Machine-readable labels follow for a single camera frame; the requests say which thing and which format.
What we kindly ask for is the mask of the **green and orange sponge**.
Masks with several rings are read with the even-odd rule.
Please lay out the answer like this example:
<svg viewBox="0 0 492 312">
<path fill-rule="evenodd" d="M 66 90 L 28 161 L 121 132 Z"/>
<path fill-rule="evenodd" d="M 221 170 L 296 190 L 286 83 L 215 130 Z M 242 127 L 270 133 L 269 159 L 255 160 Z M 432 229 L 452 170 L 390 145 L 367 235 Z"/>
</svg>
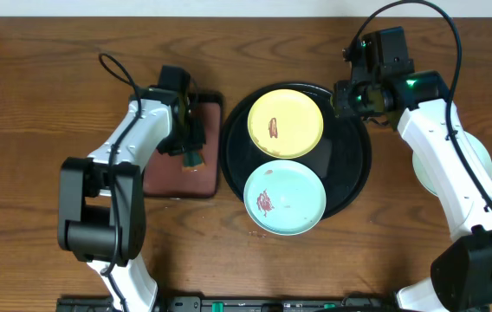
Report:
<svg viewBox="0 0 492 312">
<path fill-rule="evenodd" d="M 184 171 L 196 171 L 200 167 L 204 166 L 204 157 L 200 151 L 185 152 L 183 156 L 183 170 Z"/>
</svg>

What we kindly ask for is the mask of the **yellow plate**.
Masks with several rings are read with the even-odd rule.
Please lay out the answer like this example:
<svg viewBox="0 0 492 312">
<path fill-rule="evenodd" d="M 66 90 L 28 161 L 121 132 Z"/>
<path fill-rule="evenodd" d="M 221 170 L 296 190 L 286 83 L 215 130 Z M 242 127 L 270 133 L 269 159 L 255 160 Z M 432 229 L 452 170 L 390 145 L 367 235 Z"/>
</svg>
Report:
<svg viewBox="0 0 492 312">
<path fill-rule="evenodd" d="M 309 96 L 292 89 L 277 89 L 254 102 L 247 128 L 262 152 L 278 159 L 295 159 L 319 143 L 324 121 L 321 110 Z"/>
</svg>

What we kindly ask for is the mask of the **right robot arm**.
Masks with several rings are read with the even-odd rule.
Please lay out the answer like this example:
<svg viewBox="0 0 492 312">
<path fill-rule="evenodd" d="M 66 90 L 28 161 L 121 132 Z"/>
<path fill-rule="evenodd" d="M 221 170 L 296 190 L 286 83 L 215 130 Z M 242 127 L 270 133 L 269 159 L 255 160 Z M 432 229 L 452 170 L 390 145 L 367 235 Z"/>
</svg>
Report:
<svg viewBox="0 0 492 312">
<path fill-rule="evenodd" d="M 492 178 L 447 102 L 443 78 L 415 70 L 400 27 L 353 39 L 343 56 L 351 78 L 334 86 L 336 115 L 386 118 L 419 158 L 450 230 L 451 246 L 428 278 L 397 292 L 398 306 L 465 311 L 492 304 Z"/>
</svg>

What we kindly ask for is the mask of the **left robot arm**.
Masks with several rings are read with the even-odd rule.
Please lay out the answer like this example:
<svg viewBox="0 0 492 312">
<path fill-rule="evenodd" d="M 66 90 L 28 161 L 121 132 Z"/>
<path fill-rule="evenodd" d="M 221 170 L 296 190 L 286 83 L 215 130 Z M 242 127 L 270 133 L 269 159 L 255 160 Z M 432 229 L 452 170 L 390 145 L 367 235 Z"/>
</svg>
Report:
<svg viewBox="0 0 492 312">
<path fill-rule="evenodd" d="M 190 128 L 189 89 L 150 86 L 130 98 L 125 117 L 100 147 L 61 165 L 58 244 L 100 276 L 114 311 L 154 309 L 158 285 L 141 256 L 143 172 L 155 151 L 189 151 Z"/>
</svg>

